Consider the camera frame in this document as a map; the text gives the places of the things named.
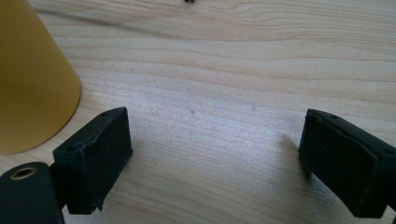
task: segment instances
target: wooden table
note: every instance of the wooden table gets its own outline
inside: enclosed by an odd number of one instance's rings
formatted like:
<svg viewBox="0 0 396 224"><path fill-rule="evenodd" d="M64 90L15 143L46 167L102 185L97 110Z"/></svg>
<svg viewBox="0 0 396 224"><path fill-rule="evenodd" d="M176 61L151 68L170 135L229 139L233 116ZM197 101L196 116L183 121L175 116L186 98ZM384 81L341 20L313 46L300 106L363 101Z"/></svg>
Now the wooden table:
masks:
<svg viewBox="0 0 396 224"><path fill-rule="evenodd" d="M307 108L396 146L396 2L32 0L75 68L76 114L129 110L134 155L104 211L66 223L391 223L354 218L298 146Z"/></svg>

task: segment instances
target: yellow plastic cup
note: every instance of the yellow plastic cup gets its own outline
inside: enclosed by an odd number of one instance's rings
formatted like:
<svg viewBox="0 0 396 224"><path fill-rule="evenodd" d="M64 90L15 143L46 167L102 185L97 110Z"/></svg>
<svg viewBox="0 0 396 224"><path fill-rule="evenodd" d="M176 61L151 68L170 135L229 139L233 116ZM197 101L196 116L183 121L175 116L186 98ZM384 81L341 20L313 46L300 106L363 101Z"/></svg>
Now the yellow plastic cup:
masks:
<svg viewBox="0 0 396 224"><path fill-rule="evenodd" d="M0 1L0 154L51 138L79 96L78 77L28 1Z"/></svg>

